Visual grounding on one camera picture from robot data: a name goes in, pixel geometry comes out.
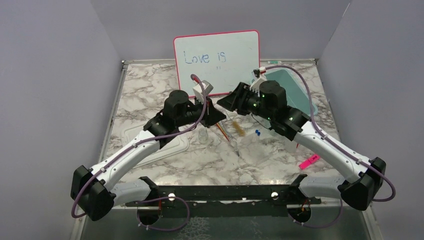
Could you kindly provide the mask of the small glass beaker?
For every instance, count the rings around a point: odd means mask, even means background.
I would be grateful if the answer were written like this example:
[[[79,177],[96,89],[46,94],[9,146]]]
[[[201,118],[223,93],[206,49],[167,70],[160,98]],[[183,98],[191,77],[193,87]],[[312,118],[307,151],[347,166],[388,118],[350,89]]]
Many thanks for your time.
[[[206,144],[208,143],[208,140],[209,140],[208,130],[207,130],[206,128],[201,128],[201,129],[198,131],[198,136],[197,136],[197,138],[198,138],[198,141],[199,141],[201,144],[206,145]]]

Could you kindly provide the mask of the teal plastic bin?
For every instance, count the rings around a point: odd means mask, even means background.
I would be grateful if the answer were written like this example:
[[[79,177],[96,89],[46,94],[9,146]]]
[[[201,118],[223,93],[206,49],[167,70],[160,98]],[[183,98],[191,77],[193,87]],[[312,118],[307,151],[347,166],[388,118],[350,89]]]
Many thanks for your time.
[[[282,88],[285,89],[287,104],[290,107],[297,108],[302,112],[311,115],[311,107],[309,95],[307,91],[298,83],[297,80],[289,73],[287,68],[271,69],[265,73],[268,81],[276,81]]]

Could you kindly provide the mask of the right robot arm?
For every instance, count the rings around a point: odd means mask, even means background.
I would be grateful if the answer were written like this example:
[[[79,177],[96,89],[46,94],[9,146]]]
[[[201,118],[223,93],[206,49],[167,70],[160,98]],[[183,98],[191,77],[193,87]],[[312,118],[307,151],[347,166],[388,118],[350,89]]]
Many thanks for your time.
[[[311,118],[287,104],[286,90],[274,80],[260,84],[258,91],[241,82],[229,95],[217,101],[224,109],[239,115],[267,119],[277,134],[294,141],[330,164],[339,172],[335,177],[304,177],[288,190],[289,199],[300,204],[307,198],[341,199],[350,207],[364,211],[383,184],[386,163],[355,153],[321,128]]]

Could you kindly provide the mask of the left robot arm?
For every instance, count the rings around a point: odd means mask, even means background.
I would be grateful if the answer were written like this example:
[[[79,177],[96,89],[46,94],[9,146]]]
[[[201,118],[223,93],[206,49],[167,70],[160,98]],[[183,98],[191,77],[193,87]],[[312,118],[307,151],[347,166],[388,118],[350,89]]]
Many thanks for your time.
[[[157,200],[154,182],[147,177],[126,183],[119,183],[119,180],[142,160],[181,135],[180,127],[188,125],[185,131],[189,132],[198,124],[208,128],[225,118],[226,115],[215,109],[209,97],[191,102],[185,91],[172,91],[164,101],[163,109],[127,145],[90,168],[81,165],[74,171],[71,216],[77,219],[87,215],[97,221],[115,206],[134,201],[152,205]]]

